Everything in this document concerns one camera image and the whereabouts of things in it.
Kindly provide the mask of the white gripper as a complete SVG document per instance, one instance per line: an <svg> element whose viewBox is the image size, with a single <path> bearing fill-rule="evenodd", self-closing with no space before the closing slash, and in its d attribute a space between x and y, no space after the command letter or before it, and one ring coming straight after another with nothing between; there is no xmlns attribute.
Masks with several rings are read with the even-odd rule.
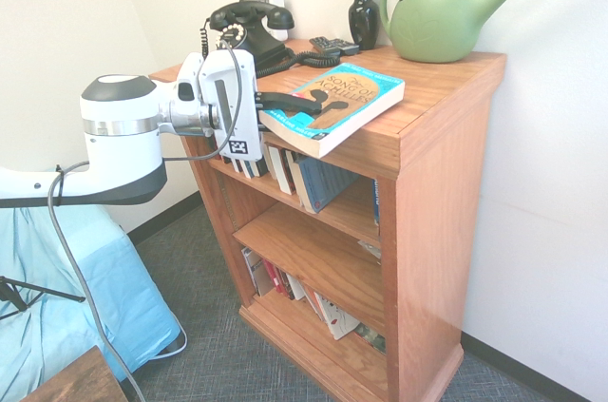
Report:
<svg viewBox="0 0 608 402"><path fill-rule="evenodd" d="M242 49L211 52L199 72L202 100L220 154L255 162L262 158L257 108L316 113L317 102L279 92L257 92L253 55Z"/></svg>

